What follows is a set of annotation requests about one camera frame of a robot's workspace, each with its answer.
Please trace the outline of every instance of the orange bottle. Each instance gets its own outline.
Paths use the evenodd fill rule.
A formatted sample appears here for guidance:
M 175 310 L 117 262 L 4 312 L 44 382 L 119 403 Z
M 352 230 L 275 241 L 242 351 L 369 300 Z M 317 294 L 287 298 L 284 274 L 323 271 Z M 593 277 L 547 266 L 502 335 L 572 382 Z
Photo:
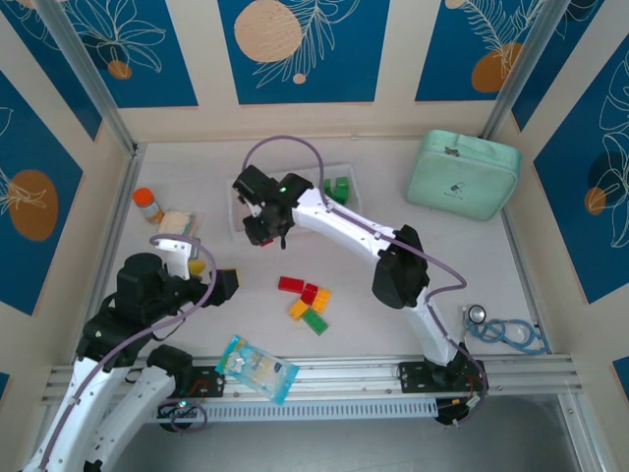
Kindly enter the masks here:
M 140 187 L 134 191 L 134 202 L 149 223 L 158 224 L 164 219 L 164 212 L 155 201 L 153 192 L 147 187 Z

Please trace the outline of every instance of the yellow block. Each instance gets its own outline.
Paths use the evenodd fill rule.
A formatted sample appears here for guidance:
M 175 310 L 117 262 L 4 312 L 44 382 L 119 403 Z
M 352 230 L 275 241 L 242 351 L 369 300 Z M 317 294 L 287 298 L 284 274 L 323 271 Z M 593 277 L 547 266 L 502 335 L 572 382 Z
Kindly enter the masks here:
M 297 302 L 295 302 L 295 304 L 290 308 L 290 310 L 288 311 L 288 313 L 290 314 L 291 318 L 293 320 L 295 320 L 296 322 L 298 322 L 302 316 L 304 315 L 304 313 L 306 312 L 306 310 L 308 309 L 308 305 L 306 305 L 302 299 L 300 298 Z
M 317 313 L 323 313 L 325 311 L 325 307 L 327 306 L 327 302 L 330 301 L 331 292 L 326 288 L 319 288 L 318 292 L 316 292 L 316 297 L 314 297 L 313 301 L 313 310 Z
M 188 270 L 192 275 L 201 275 L 205 269 L 203 261 L 188 261 Z

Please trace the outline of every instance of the orange circle pattern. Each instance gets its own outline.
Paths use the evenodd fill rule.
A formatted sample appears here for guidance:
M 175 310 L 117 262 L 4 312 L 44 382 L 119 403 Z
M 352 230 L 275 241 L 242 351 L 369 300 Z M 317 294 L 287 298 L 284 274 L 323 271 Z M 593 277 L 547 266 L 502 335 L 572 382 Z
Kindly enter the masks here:
M 45 191 L 39 199 L 45 207 L 30 204 L 28 201 L 11 204 L 9 207 L 13 226 L 22 236 L 34 242 L 45 241 L 55 229 L 59 212 L 54 184 L 46 174 L 32 169 L 18 172 L 11 182 L 31 194 Z

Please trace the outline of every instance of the toy block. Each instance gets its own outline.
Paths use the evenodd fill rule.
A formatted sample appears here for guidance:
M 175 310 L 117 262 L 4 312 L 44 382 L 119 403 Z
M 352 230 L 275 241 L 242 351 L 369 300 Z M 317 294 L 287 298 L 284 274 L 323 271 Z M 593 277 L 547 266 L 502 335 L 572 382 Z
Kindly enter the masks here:
M 328 328 L 328 324 L 318 315 L 315 310 L 308 309 L 304 313 L 304 321 L 311 327 L 317 336 L 321 336 Z
M 350 179 L 347 177 L 339 177 L 336 179 L 336 188 L 349 189 L 350 188 Z
M 307 283 L 306 287 L 304 287 L 304 291 L 302 292 L 302 301 L 307 305 L 311 305 L 315 300 L 317 291 L 318 287 L 316 285 Z
M 327 302 L 330 301 L 330 295 L 331 292 L 327 288 L 319 288 L 312 304 L 313 310 L 318 313 L 323 313 L 325 311 L 325 307 L 327 306 Z
M 326 195 L 332 197 L 332 182 L 330 181 L 330 179 L 325 179 L 323 181 L 323 191 Z
M 302 300 L 298 300 L 293 304 L 288 313 L 293 320 L 298 322 L 308 309 L 308 305 L 306 305 Z
M 343 188 L 343 187 L 337 187 L 336 189 L 334 189 L 333 199 L 337 203 L 341 205 L 345 205 L 347 204 L 347 201 L 349 200 L 349 198 L 350 198 L 350 189 Z
M 304 280 L 300 278 L 279 277 L 277 288 L 285 292 L 302 293 L 304 291 Z

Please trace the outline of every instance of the stethoscope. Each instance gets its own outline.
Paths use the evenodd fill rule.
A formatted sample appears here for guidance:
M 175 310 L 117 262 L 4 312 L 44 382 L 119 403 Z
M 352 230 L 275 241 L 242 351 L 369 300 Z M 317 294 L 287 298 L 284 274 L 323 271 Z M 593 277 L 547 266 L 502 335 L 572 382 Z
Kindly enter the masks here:
M 468 309 L 464 309 L 466 317 L 466 328 L 475 338 L 482 342 L 493 344 L 496 342 L 504 342 L 505 344 L 517 349 L 520 352 L 532 356 L 544 354 L 548 352 L 548 341 L 542 335 L 536 332 L 535 328 L 529 322 L 524 320 L 487 320 L 486 309 L 481 305 L 473 305 Z M 522 332 L 523 341 L 516 341 L 507 336 L 507 327 L 515 325 Z M 539 349 L 529 349 L 536 339 L 542 342 L 543 347 Z

